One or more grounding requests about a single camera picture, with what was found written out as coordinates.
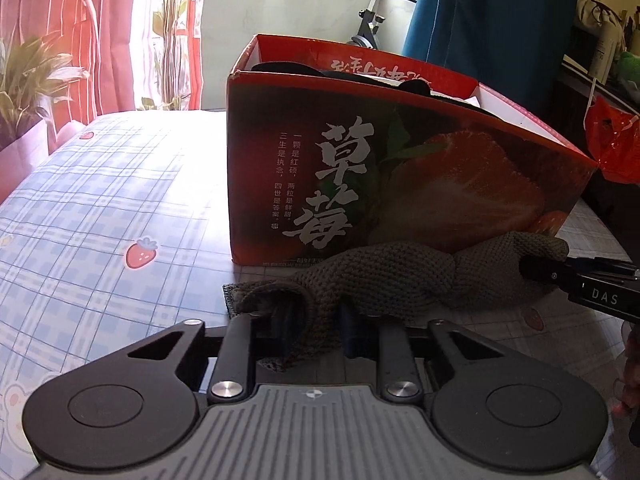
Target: red plastic bag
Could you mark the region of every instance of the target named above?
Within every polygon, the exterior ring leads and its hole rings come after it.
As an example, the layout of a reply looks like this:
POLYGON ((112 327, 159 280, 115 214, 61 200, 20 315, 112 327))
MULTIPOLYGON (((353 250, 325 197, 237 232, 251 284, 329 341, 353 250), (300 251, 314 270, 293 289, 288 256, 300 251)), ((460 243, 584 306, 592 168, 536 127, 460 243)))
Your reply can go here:
POLYGON ((604 178, 640 184, 640 116, 610 106, 598 96, 585 121, 587 147, 604 178))

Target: gray ribbed plate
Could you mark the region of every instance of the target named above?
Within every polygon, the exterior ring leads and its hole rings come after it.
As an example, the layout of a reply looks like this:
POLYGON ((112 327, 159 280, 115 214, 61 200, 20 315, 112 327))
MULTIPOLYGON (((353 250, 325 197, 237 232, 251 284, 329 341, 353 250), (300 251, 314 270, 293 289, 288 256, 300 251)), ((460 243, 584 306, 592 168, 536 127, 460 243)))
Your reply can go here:
MULTIPOLYGON (((52 466, 30 480, 87 475, 52 466)), ((482 469, 450 452, 421 412, 377 399, 368 386, 260 386, 215 406, 193 436, 156 462, 101 480, 593 480, 586 466, 529 477, 482 469)))

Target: blue and white checkered tablecloth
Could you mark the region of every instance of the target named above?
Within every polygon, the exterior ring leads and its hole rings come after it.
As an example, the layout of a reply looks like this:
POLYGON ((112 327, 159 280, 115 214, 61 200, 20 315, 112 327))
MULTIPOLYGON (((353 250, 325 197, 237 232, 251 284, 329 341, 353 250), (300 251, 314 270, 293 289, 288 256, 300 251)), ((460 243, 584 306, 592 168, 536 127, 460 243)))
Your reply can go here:
MULTIPOLYGON (((583 202, 559 236, 572 256, 626 258, 583 202)), ((293 271, 231 262, 223 112, 98 118, 0 205, 0 479, 36 465, 20 417, 44 381, 184 319, 226 324, 223 284, 293 271)), ((610 399, 620 320, 560 291, 533 307, 542 330, 520 308, 433 317, 564 367, 610 399)), ((638 477, 627 431, 612 420, 594 461, 611 480, 638 477)))

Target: white plant pot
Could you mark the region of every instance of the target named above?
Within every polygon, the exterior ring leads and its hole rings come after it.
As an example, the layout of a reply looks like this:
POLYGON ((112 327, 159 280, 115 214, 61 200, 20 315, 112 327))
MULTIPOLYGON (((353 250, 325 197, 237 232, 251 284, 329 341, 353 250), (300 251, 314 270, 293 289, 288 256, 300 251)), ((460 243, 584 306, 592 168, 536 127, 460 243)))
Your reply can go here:
POLYGON ((0 203, 49 156, 47 123, 40 121, 0 152, 0 203))

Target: cardboard box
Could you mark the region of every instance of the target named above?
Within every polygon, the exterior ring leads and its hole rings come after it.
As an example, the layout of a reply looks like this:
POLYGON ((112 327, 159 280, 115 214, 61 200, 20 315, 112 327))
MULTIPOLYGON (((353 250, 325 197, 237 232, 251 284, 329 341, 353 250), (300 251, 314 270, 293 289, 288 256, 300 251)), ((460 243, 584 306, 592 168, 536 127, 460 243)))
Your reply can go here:
POLYGON ((240 265, 308 265, 366 244, 455 252, 512 230, 555 235, 596 163, 473 78, 386 52, 255 36, 227 82, 231 251, 240 265), (265 61, 431 89, 482 110, 265 61))

